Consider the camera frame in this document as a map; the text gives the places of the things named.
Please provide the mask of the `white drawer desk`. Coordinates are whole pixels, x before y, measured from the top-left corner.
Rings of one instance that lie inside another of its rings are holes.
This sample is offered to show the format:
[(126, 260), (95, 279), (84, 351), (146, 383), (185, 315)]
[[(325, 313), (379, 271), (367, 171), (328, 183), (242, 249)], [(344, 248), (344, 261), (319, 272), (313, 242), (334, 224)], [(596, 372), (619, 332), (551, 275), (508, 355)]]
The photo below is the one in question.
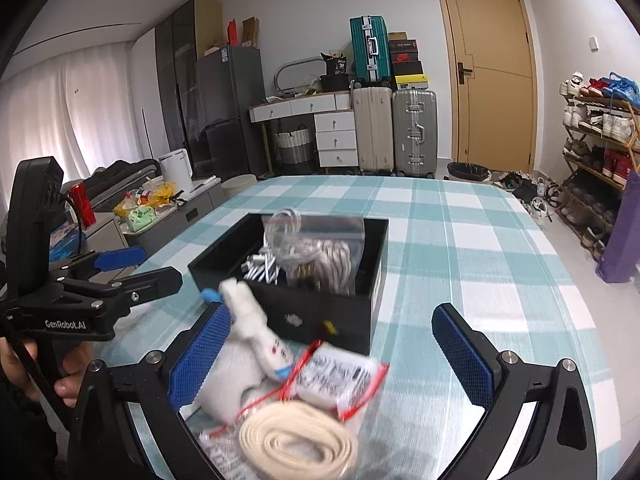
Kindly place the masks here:
[(356, 122), (349, 91), (316, 93), (250, 108), (250, 121), (261, 125), (272, 120), (308, 115), (314, 118), (320, 167), (356, 169)]

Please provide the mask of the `flat white plastic packet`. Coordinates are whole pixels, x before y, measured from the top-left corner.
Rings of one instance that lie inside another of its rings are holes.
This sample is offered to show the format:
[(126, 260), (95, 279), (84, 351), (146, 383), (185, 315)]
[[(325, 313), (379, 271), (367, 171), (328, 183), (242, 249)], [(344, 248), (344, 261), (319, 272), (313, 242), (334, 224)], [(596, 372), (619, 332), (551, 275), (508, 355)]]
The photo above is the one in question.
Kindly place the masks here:
[(257, 479), (240, 449), (234, 428), (205, 429), (198, 435), (201, 448), (225, 479)]

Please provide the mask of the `white plush toy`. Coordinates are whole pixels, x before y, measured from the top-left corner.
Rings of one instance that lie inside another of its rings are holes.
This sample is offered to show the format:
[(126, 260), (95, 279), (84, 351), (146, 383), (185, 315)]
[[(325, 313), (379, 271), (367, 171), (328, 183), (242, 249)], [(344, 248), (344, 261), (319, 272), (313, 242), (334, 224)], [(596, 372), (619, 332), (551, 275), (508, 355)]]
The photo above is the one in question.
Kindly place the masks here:
[(277, 384), (288, 379), (293, 353), (268, 327), (267, 315), (247, 283), (227, 278), (218, 289), (203, 289), (201, 295), (229, 309), (231, 328), (194, 405), (216, 422), (231, 425), (242, 410), (245, 393), (266, 379)]

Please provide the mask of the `white curtain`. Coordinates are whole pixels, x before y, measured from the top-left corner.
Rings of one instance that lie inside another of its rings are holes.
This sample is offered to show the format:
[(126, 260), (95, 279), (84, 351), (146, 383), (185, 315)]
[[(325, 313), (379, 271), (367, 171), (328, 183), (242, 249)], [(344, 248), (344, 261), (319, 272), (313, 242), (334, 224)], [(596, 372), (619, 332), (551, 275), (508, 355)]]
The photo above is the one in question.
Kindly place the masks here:
[(1, 203), (19, 162), (52, 156), (64, 178), (142, 159), (129, 81), (130, 44), (81, 49), (1, 84)]

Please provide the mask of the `stacked shoe boxes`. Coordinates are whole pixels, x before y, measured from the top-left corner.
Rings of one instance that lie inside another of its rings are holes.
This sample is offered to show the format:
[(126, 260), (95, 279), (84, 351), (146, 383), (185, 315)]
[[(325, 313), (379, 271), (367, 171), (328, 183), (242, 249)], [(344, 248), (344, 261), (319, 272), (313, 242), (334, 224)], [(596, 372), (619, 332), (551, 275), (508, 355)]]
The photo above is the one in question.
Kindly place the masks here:
[(420, 59), (418, 42), (405, 32), (390, 32), (388, 42), (397, 89), (427, 89), (428, 78)]

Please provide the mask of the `woven laundry basket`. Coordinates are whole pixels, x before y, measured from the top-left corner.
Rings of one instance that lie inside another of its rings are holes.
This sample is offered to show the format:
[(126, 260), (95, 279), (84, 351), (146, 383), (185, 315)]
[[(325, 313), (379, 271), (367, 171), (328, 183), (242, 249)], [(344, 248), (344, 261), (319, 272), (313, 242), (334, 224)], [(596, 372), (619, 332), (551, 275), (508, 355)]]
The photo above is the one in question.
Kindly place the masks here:
[(312, 162), (314, 148), (308, 128), (298, 128), (276, 134), (277, 159), (285, 169), (296, 169)]

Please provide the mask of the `teal plaid tablecloth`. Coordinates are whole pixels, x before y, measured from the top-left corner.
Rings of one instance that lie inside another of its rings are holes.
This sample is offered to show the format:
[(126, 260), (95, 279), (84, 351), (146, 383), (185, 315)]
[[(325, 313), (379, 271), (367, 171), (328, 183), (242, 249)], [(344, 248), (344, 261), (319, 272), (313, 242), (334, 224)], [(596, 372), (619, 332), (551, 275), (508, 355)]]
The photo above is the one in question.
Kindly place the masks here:
[(291, 207), (388, 223), (386, 278), (372, 339), (390, 370), (360, 431), (360, 479), (435, 479), (482, 412), (466, 397), (432, 334), (449, 302), (500, 350), (529, 363), (573, 360), (596, 433), (598, 475), (620, 468), (620, 411), (584, 298), (521, 203), (486, 184), (310, 176), (257, 183), (201, 218), (146, 263), (185, 271), (250, 212)]

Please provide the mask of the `dark refrigerator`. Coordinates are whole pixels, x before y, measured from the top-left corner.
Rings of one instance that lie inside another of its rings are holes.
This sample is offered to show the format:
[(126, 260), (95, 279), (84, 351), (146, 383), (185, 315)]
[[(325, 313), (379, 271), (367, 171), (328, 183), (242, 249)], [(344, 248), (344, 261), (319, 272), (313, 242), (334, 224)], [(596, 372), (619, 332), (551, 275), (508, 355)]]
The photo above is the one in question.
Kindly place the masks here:
[(196, 62), (201, 134), (221, 180), (268, 171), (262, 130), (250, 108), (265, 101), (260, 51), (227, 46)]

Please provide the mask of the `silver suitcase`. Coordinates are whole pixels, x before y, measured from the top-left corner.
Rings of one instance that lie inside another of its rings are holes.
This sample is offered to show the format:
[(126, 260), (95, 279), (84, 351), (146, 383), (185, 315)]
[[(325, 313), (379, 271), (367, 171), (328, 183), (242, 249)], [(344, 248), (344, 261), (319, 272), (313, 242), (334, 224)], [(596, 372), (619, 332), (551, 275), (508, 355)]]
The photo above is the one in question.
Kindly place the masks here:
[(400, 89), (392, 99), (395, 167), (409, 177), (435, 177), (437, 100), (426, 89)]

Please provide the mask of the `black wardrobe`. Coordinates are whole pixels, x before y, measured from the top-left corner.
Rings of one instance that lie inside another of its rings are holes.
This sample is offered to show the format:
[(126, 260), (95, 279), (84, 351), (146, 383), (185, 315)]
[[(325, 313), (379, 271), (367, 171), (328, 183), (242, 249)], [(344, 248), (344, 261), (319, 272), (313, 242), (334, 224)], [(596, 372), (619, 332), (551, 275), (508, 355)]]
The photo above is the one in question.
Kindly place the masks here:
[(189, 0), (154, 29), (160, 105), (169, 147), (184, 148), (193, 173), (213, 171), (206, 135), (196, 63), (223, 39), (222, 4)]

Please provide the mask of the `red-edged packet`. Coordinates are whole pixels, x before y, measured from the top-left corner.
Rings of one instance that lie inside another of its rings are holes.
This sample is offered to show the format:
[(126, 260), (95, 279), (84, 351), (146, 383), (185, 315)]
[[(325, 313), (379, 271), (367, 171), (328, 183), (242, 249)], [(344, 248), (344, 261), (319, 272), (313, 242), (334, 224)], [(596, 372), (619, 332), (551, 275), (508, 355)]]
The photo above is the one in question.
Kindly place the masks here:
[(317, 340), (300, 355), (279, 399), (306, 402), (346, 422), (376, 395), (387, 372), (375, 358)]

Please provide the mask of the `beige suitcase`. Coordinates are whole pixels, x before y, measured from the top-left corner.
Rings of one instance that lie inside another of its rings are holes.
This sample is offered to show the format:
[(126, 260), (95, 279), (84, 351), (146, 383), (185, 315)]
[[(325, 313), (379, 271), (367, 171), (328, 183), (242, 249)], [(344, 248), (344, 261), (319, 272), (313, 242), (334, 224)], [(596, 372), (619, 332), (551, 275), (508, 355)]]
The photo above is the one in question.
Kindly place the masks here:
[(352, 92), (359, 168), (387, 171), (395, 168), (392, 95), (390, 88), (359, 88)]

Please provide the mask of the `white air purifier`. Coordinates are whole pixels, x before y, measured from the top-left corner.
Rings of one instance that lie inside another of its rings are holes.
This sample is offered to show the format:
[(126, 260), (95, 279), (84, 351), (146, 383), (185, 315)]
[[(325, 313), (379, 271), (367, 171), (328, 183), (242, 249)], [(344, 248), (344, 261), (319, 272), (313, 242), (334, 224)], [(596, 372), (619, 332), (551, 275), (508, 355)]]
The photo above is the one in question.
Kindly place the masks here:
[(176, 192), (191, 193), (193, 190), (193, 171), (188, 152), (185, 148), (171, 151), (158, 158), (160, 169), (166, 182), (175, 183)]

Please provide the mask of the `shoe rack with shoes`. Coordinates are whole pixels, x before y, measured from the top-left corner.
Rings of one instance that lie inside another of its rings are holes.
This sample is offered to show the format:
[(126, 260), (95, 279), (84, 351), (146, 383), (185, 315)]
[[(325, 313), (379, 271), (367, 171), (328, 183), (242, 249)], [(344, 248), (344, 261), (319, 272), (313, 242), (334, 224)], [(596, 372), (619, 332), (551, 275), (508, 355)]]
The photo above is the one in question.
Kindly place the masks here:
[(616, 73), (587, 79), (575, 72), (560, 83), (565, 100), (560, 218), (593, 260), (604, 255), (629, 177), (639, 171), (639, 86)]

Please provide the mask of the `wooden door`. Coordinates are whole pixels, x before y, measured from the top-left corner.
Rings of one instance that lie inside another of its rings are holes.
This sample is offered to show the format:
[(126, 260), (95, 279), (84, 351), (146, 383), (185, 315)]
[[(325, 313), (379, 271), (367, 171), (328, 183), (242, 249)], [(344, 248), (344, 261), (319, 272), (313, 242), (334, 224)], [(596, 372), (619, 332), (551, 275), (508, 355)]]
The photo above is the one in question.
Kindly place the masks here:
[(524, 0), (439, 0), (451, 82), (452, 157), (533, 169), (538, 84)]

